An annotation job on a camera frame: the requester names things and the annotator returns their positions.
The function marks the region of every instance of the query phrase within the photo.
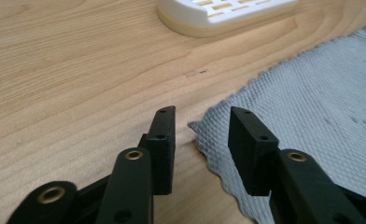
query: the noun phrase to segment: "white container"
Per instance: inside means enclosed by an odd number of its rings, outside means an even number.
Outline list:
[[[158,0],[157,13],[170,29],[209,37],[291,11],[298,0]]]

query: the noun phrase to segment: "wooden table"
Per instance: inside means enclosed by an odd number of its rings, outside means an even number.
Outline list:
[[[301,0],[212,38],[166,28],[155,1],[0,0],[0,223],[36,187],[110,174],[175,105],[174,192],[155,223],[253,223],[206,168],[187,123],[262,70],[366,25],[366,1]]]

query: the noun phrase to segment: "brass insert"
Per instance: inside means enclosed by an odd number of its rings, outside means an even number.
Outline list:
[[[141,151],[130,151],[127,154],[125,154],[125,158],[127,158],[130,161],[139,160],[141,157],[143,157],[143,152]]]
[[[60,200],[64,196],[65,192],[66,190],[62,187],[50,187],[44,190],[40,195],[38,195],[37,201],[43,204],[54,203]]]
[[[299,152],[290,152],[288,153],[288,157],[293,161],[306,161],[306,157]]]

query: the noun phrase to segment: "gray cloth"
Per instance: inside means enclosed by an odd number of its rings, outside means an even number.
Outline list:
[[[274,223],[269,198],[247,195],[232,161],[231,106],[255,112],[280,148],[309,153],[336,184],[366,196],[366,28],[261,73],[189,124],[209,169],[238,199],[242,213]]]

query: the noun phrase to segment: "black clamp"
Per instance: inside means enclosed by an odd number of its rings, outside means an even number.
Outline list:
[[[122,151],[113,172],[88,187],[54,181],[32,191],[8,223],[153,223],[153,195],[172,192],[176,108],[157,111],[138,147]]]
[[[269,196],[277,224],[363,224],[366,198],[335,185],[307,153],[280,150],[251,111],[232,107],[229,148],[252,196]]]

